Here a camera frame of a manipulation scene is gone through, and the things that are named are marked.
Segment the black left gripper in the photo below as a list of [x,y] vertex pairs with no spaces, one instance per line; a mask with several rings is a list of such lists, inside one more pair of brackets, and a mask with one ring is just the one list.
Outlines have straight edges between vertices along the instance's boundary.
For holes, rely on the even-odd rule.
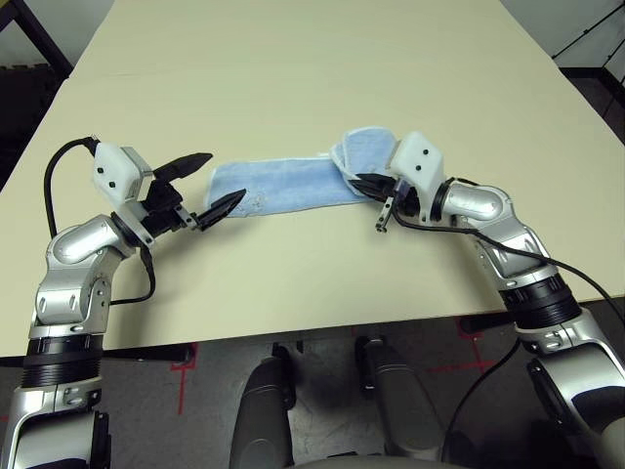
[[169,182],[193,174],[212,157],[210,152],[196,152],[176,158],[153,170],[153,176],[157,180],[151,181],[146,198],[141,201],[141,206],[146,211],[141,224],[150,235],[163,235],[169,231],[195,226],[199,230],[208,230],[227,218],[240,203],[246,190],[222,196],[196,218],[183,207],[182,196]]

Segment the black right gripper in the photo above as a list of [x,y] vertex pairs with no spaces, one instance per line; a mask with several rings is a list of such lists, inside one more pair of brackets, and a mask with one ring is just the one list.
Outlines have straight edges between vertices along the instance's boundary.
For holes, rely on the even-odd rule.
[[394,215],[414,216],[418,213],[418,196],[404,180],[377,173],[358,174],[359,180],[349,180],[357,192],[369,198],[383,198],[383,206],[376,222],[377,231],[385,231]]

